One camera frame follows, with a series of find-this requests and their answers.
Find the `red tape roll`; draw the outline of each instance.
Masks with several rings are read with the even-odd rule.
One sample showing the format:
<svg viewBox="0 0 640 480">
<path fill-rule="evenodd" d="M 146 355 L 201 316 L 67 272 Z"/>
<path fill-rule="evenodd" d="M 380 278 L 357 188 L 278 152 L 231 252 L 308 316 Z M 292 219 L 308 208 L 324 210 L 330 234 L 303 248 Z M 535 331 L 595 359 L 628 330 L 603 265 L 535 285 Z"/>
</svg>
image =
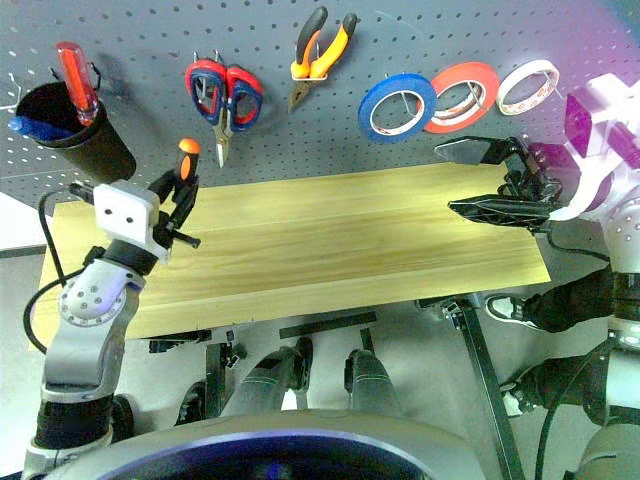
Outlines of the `red tape roll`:
<svg viewBox="0 0 640 480">
<path fill-rule="evenodd" d="M 429 133 L 449 133 L 468 127 L 489 111 L 498 95 L 500 79 L 486 63 L 468 62 L 440 72 L 431 84 L 438 97 L 456 85 L 471 86 L 469 95 L 459 104 L 446 110 L 436 107 L 436 113 L 424 127 Z"/>
</svg>

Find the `white tape roll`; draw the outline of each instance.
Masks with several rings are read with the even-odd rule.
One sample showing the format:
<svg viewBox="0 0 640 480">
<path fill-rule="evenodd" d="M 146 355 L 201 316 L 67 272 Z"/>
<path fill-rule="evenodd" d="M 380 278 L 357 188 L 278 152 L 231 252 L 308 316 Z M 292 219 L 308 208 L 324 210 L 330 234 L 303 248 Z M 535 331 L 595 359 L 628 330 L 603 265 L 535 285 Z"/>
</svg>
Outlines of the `white tape roll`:
<svg viewBox="0 0 640 480">
<path fill-rule="evenodd" d="M 513 90 L 513 87 L 525 78 L 530 77 L 531 75 L 545 74 L 547 81 L 544 82 L 544 85 L 542 85 L 538 91 L 529 98 L 518 103 L 504 103 L 505 98 L 509 92 Z M 558 85 L 559 79 L 560 72 L 549 60 L 534 60 L 532 62 L 525 63 L 511 72 L 500 84 L 500 88 L 498 88 L 498 96 L 496 98 L 498 108 L 505 115 L 519 115 L 531 110 L 532 108 L 540 105 L 544 99 L 553 92 Z"/>
</svg>

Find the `blue tape roll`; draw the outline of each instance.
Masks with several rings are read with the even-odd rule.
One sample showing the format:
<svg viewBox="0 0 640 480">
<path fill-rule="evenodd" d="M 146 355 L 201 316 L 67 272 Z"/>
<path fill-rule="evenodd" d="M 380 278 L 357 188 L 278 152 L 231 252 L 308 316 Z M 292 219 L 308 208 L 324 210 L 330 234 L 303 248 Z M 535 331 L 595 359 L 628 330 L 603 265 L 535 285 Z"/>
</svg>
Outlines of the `blue tape roll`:
<svg viewBox="0 0 640 480">
<path fill-rule="evenodd" d="M 373 112 L 391 95 L 404 92 L 414 95 L 418 112 L 406 124 L 397 128 L 382 128 L 373 123 Z M 436 111 L 436 91 L 429 80 L 415 73 L 400 73 L 374 85 L 360 102 L 358 123 L 369 140 L 379 143 L 395 143 L 422 131 Z"/>
</svg>

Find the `black cable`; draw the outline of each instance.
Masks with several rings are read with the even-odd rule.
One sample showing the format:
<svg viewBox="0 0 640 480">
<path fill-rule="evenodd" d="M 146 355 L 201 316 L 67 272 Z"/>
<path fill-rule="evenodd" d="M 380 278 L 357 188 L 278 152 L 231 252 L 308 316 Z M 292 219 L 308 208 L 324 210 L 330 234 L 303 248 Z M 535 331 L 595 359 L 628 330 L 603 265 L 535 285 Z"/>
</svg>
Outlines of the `black cable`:
<svg viewBox="0 0 640 480">
<path fill-rule="evenodd" d="M 571 377 L 571 379 L 567 382 L 567 385 L 559 391 L 549 405 L 549 411 L 547 412 L 547 416 L 544 419 L 544 423 L 542 424 L 542 430 L 540 431 L 540 441 L 538 443 L 538 455 L 536 457 L 536 473 L 535 480 L 542 480 L 542 470 L 544 469 L 544 452 L 547 448 L 547 439 L 549 438 L 549 430 L 551 429 L 551 422 L 553 421 L 553 417 L 560 406 L 560 402 L 569 391 L 569 389 L 573 386 L 573 383 L 576 381 L 582 370 L 598 355 L 606 355 L 608 354 L 613 347 L 616 345 L 616 341 L 612 338 L 606 339 L 604 342 L 597 345 L 594 349 L 592 349 L 589 353 L 587 353 L 578 365 L 575 373 Z"/>
<path fill-rule="evenodd" d="M 82 267 L 79 270 L 76 270 L 73 273 L 70 273 L 65 277 L 62 277 L 63 281 L 66 282 L 70 278 L 73 278 L 76 275 L 80 275 L 83 271 L 84 271 L 84 267 Z M 24 327 L 24 333 L 27 335 L 27 338 L 33 344 L 33 346 L 36 347 L 38 350 L 40 350 L 43 354 L 47 353 L 47 347 L 45 347 L 40 342 L 40 340 L 36 338 L 36 334 L 34 333 L 33 328 L 31 326 L 31 311 L 33 310 L 33 306 L 36 304 L 36 302 L 42 295 L 44 295 L 46 292 L 51 290 L 56 285 L 60 285 L 61 283 L 62 283 L 61 280 L 58 278 L 57 280 L 54 280 L 51 283 L 47 283 L 44 287 L 38 290 L 36 294 L 33 297 L 31 297 L 31 299 L 27 303 L 27 306 L 24 308 L 24 313 L 22 315 L 22 326 Z"/>
<path fill-rule="evenodd" d="M 40 219 L 40 227 L 44 232 L 44 238 L 47 240 L 47 246 L 49 247 L 49 251 L 51 252 L 51 258 L 53 259 L 53 265 L 56 267 L 56 273 L 58 274 L 58 280 L 60 284 L 64 287 L 66 280 L 64 278 L 64 271 L 62 270 L 62 264 L 60 263 L 60 257 L 58 256 L 58 251 L 56 250 L 56 246 L 53 243 L 53 237 L 51 236 L 51 232 L 49 231 L 49 226 L 47 225 L 47 217 L 45 213 L 45 206 L 47 203 L 47 199 L 56 193 L 68 192 L 69 188 L 59 188 L 57 190 L 52 190 L 50 192 L 45 193 L 40 197 L 38 201 L 38 218 Z"/>
<path fill-rule="evenodd" d="M 560 250 L 561 252 L 579 253 L 580 255 L 589 255 L 590 257 L 597 258 L 598 260 L 602 260 L 603 262 L 607 262 L 607 263 L 611 261 L 609 257 L 604 255 L 603 253 L 593 252 L 591 250 L 584 250 L 582 248 L 565 248 L 565 247 L 560 247 L 556 245 L 556 243 L 553 241 L 553 237 L 551 236 L 551 230 L 547 231 L 547 242 L 549 242 L 549 245 L 551 246 L 551 248 L 555 248 L 556 250 Z"/>
</svg>

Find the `pliers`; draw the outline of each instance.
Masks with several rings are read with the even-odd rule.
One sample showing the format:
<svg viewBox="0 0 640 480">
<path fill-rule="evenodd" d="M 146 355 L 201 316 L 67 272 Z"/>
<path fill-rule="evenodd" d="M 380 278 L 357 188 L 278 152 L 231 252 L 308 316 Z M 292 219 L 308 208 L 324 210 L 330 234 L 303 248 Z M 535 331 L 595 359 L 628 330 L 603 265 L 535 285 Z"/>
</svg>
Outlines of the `pliers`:
<svg viewBox="0 0 640 480">
<path fill-rule="evenodd" d="M 296 59 L 291 64 L 291 78 L 294 80 L 294 84 L 291 95 L 289 95 L 289 112 L 308 95 L 317 82 L 326 80 L 327 72 L 345 51 L 356 29 L 358 17 L 354 13 L 347 14 L 331 45 L 322 56 L 309 64 L 311 50 L 328 15 L 329 12 L 325 7 L 316 8 L 300 31 L 296 46 Z"/>
</svg>

